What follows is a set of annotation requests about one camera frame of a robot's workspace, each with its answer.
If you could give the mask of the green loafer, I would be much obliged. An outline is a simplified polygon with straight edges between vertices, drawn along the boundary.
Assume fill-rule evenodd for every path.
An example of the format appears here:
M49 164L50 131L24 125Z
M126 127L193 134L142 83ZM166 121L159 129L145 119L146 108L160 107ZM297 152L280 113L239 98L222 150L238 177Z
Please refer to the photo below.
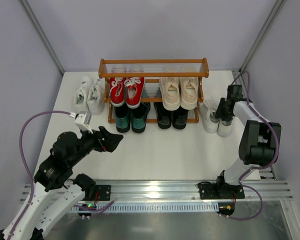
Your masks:
M126 105L115 108L115 126L119 133L126 133L130 130L131 109Z
M151 109L150 102L141 102L131 112L131 127L134 133L143 133L146 129L148 113Z

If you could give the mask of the beige lace sneaker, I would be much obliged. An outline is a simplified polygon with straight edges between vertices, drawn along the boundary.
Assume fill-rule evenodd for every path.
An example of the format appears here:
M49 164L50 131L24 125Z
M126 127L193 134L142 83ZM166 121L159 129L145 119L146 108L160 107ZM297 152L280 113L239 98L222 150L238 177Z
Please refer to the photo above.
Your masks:
M161 77L159 88L163 107L168 111L176 111L180 107L179 78Z
M198 102L198 77L180 77L180 106L185 110L193 110Z

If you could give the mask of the black loafer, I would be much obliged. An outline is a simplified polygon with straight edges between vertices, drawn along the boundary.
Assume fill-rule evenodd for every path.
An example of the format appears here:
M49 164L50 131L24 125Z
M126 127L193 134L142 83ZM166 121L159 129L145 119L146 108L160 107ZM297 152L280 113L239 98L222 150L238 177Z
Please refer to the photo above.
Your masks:
M183 130L188 121L188 110L179 107L172 112L172 126L177 130Z
M165 109L162 102L155 102L153 105L158 127L164 130L170 128L172 125L172 112Z

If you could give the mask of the red canvas shoe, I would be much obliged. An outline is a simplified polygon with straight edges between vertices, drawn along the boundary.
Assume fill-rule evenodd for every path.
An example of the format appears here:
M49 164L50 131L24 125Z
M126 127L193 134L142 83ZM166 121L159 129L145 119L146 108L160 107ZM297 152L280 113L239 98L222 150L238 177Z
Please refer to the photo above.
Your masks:
M127 89L126 104L131 109L136 109L141 103L142 93L145 85L144 77L130 77L124 81Z
M112 77L110 79L110 101L114 107L120 107L124 104L125 77Z

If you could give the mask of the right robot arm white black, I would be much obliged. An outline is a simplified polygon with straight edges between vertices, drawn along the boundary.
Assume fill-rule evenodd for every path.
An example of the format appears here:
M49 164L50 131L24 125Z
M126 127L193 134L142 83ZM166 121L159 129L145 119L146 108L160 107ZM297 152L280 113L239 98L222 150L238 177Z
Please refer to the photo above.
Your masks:
M268 168L279 155L282 127L263 117L253 103L243 96L242 86L230 85L226 97L220 99L214 115L219 120L217 133L227 137L234 117L244 125L238 147L238 159L216 179L216 192L222 199L237 197L242 180L253 171Z

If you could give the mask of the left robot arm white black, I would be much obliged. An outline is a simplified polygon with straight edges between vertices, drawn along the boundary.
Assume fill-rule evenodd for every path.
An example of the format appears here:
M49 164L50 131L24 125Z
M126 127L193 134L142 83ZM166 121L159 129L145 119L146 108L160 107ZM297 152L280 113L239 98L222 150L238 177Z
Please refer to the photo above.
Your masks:
M73 174L73 167L92 151L112 153L123 138L103 126L92 132L83 131L81 138L71 131L61 133L49 157L40 164L33 190L17 216L8 227L0 230L0 240L43 240L76 203L91 198L96 192L96 182L81 173L56 202L48 205Z

